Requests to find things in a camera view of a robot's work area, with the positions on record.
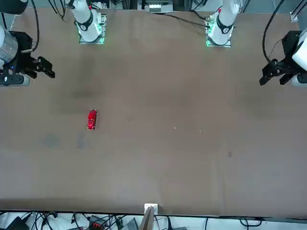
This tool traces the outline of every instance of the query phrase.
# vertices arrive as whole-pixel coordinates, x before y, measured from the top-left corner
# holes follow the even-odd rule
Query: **black cable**
[[[35,226],[36,230],[38,230],[37,224],[36,224],[36,223],[37,223],[38,219],[42,217],[42,215],[40,215],[40,217],[38,217],[38,214],[40,214],[40,213],[38,212],[38,213],[36,214],[35,220],[34,220],[34,223],[33,223],[33,225],[32,225],[31,230],[33,230],[33,227],[34,227],[34,226]]]
[[[36,40],[36,44],[34,46],[34,48],[32,49],[32,52],[35,51],[38,47],[38,43],[39,43],[39,23],[38,23],[38,15],[37,15],[37,11],[36,11],[36,7],[34,4],[34,1],[31,0],[32,5],[33,5],[33,9],[34,9],[34,13],[35,13],[35,19],[36,19],[36,32],[37,32],[37,40]]]
[[[296,17],[302,11],[302,9],[305,8],[306,5],[307,5],[307,2],[302,6],[302,8],[297,12],[297,14],[294,17]]]
[[[91,3],[91,6],[92,6],[92,7],[94,6],[94,7],[95,7],[95,8],[94,8],[95,10],[99,10],[99,7],[96,6],[96,5],[94,5],[94,4],[92,4],[92,3]]]
[[[76,223],[77,228],[78,228],[79,230],[83,230],[83,229],[80,228],[80,226],[78,225],[78,222],[77,222],[77,218],[76,218],[76,214],[75,214],[75,213],[73,214],[73,216],[74,216],[74,222]]]
[[[262,224],[262,220],[261,220],[261,219],[259,220],[259,223],[258,223],[258,224],[249,224],[249,223],[248,223],[248,220],[246,219],[246,217],[240,217],[239,221],[240,221],[240,223],[241,223],[244,227],[247,228],[247,230],[248,230],[249,227],[259,227],[259,226]]]
[[[124,217],[126,217],[126,215],[124,215],[124,216],[122,216],[122,217],[119,217],[118,220],[121,220],[121,219],[123,219]],[[112,227],[114,224],[116,224],[116,221],[114,221],[114,222],[113,222],[109,227],[107,227],[105,230],[110,230],[111,227]]]
[[[193,9],[193,11],[196,10],[202,3],[203,3],[203,6],[206,5],[207,1],[208,1],[208,0],[202,0],[202,1],[200,1],[200,3]]]
[[[161,229],[160,229],[160,225],[159,225],[159,221],[158,221],[157,217],[155,216],[154,218],[155,218],[155,220],[157,221],[158,229],[161,230]]]
[[[193,24],[193,25],[198,25],[198,26],[201,26],[201,27],[207,27],[209,28],[209,26],[207,25],[204,25],[204,24],[200,24],[200,23],[195,23],[195,22],[192,22],[192,21],[189,21],[189,20],[186,20],[186,19],[183,19],[183,18],[179,18],[177,16],[174,16],[174,15],[171,15],[171,14],[164,14],[165,16],[169,16],[169,17],[172,17],[172,18],[176,18],[176,19],[179,19],[179,20],[182,20],[186,23],[190,23],[190,24]]]
[[[74,213],[72,214],[71,223],[75,222],[77,228],[78,228],[79,230],[83,230],[83,228],[81,228],[81,227],[79,226],[78,222],[77,222],[76,214],[78,214],[78,213],[75,213],[75,212],[74,212]],[[84,213],[80,213],[80,214],[83,215],[88,221],[91,221],[91,218],[90,218],[90,217],[87,217]]]
[[[247,0],[247,2],[246,2],[246,3],[244,4],[244,6],[243,6],[242,13],[245,12],[245,10],[246,10],[246,8],[248,7],[249,3],[250,3],[250,0]]]
[[[7,30],[8,27],[6,26],[6,22],[5,22],[5,18],[4,18],[4,13],[1,13],[1,16],[2,16],[2,21],[3,21],[4,28]]]
[[[168,229],[168,230],[173,230],[173,226],[172,226],[171,219],[169,218],[169,216],[166,216],[166,218],[167,218],[167,222],[168,222],[168,227],[167,227],[167,229]]]
[[[54,6],[52,5],[51,1],[50,1],[50,0],[48,0],[48,2],[49,2],[49,4],[51,5],[51,7],[52,7],[52,9],[53,9],[54,13],[58,14],[58,12],[56,11],[56,9],[55,9],[55,8],[54,8]]]
[[[205,229],[204,230],[207,230],[207,224],[208,224],[208,220],[209,218],[206,219],[206,223],[205,223]]]
[[[221,9],[221,7],[222,7],[223,5],[221,5],[219,8],[217,8],[217,10],[216,10],[216,12],[218,12],[219,11],[219,9]]]
[[[280,67],[280,66],[276,65],[275,63],[273,63],[273,62],[268,58],[267,53],[266,53],[266,51],[265,51],[265,37],[266,37],[267,31],[268,31],[268,28],[269,28],[269,26],[270,26],[270,24],[271,24],[271,22],[272,22],[272,20],[273,20],[273,18],[274,18],[274,16],[275,16],[275,14],[278,12],[279,8],[281,7],[281,5],[283,4],[284,1],[285,1],[285,0],[281,0],[281,1],[279,2],[278,6],[277,6],[276,9],[274,10],[274,12],[273,12],[271,18],[270,18],[269,21],[268,21],[268,24],[266,25],[266,27],[265,27],[265,29],[264,29],[263,39],[262,39],[262,51],[263,51],[263,55],[264,55],[265,59],[267,59],[267,61],[268,61],[268,63],[269,63],[270,65],[272,65],[272,66],[275,67],[276,69],[279,69],[279,70],[283,70],[283,71],[287,71],[287,72],[288,72],[288,71],[289,71],[288,68],[283,68],[283,67]]]
[[[273,46],[273,49],[272,49],[272,51],[271,51],[271,53],[270,53],[270,55],[269,55],[269,58],[270,58],[270,56],[272,55],[275,46],[276,46],[281,40],[282,40],[282,39],[278,40],[278,41],[275,43],[275,45]]]
[[[50,223],[49,223],[49,220],[48,220],[48,216],[50,216],[51,214],[48,213],[47,215],[45,215],[45,218],[43,218],[43,223],[47,223],[47,225],[49,226],[50,230],[53,230],[53,228],[51,227]]]
[[[84,216],[88,221],[91,220],[91,217],[87,217],[84,213],[81,213],[81,214],[82,214],[82,216]]]
[[[191,12],[193,12],[194,14],[196,14],[197,17],[199,17],[200,19],[203,19],[203,20],[206,20],[206,19],[207,19],[207,17],[202,17],[202,16],[200,16],[196,11],[191,11]]]
[[[301,0],[301,2],[297,5],[297,7],[294,9],[294,11],[291,13],[291,16],[294,14],[294,12],[298,9],[298,7],[304,2],[305,0]]]

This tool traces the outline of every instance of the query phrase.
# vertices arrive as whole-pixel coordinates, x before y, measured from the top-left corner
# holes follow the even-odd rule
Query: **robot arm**
[[[1,0],[0,12],[21,14],[28,0]],[[0,86],[29,85],[37,72],[55,78],[52,64],[43,57],[31,57],[32,38],[25,32],[8,31],[0,26]]]
[[[101,15],[96,10],[90,10],[86,0],[65,0],[76,19],[80,36],[85,42],[93,42],[102,35],[99,29]]]
[[[291,81],[294,86],[307,86],[307,29],[289,31],[282,39],[282,44],[284,59],[273,59],[275,65],[268,63],[262,69],[260,85],[266,84],[272,77],[283,75],[279,80],[281,85]]]
[[[228,42],[239,10],[237,0],[223,0],[221,9],[213,15],[214,25],[208,33],[214,43],[224,45]]]

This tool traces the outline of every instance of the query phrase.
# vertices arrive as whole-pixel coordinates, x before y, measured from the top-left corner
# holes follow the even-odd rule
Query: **toy car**
[[[96,118],[97,118],[97,111],[95,109],[91,109],[90,113],[88,114],[87,130],[90,131],[95,130]]]

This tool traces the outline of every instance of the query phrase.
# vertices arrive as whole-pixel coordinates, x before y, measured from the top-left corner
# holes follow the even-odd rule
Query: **brown table surface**
[[[32,10],[13,28],[36,39]],[[38,14],[33,56],[56,78],[0,91],[0,208],[142,213],[158,203],[167,214],[306,217],[307,90],[258,82],[270,14],[240,14],[232,48],[207,48],[202,28],[143,11],[108,12],[106,43],[85,46],[70,12],[70,23]],[[276,15],[268,54],[297,29]]]

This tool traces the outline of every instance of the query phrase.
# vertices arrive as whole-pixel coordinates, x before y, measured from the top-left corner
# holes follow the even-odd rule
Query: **floor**
[[[0,216],[0,228],[6,228],[8,225],[17,217],[22,217],[25,215],[25,212],[20,213],[6,213]],[[31,228],[35,220],[34,213],[27,221],[27,225]],[[96,215],[95,216],[107,217],[107,215]],[[53,228],[53,230],[71,230],[76,228],[75,223],[71,223],[72,213],[59,213],[58,217],[54,219],[49,217],[48,221]],[[128,215],[123,218],[123,225],[126,225],[129,221],[135,218],[137,225],[140,226],[142,221],[142,216]],[[87,228],[89,222],[81,215],[76,215],[78,226],[81,228]],[[153,230],[164,230],[168,227],[167,218],[164,216],[157,216],[159,225],[156,224],[156,221],[153,225]],[[245,230],[247,229],[240,224],[238,219],[215,219],[210,218],[207,222],[207,227],[205,228],[206,218],[196,218],[196,217],[170,217],[171,224],[174,230],[180,228],[180,230]],[[258,221],[249,221],[250,225],[258,224]],[[37,221],[38,229],[40,229],[41,220]],[[112,230],[117,230],[116,224],[111,228]],[[307,224],[304,223],[286,223],[286,222],[272,222],[272,221],[263,221],[259,227],[252,228],[253,230],[307,230]]]

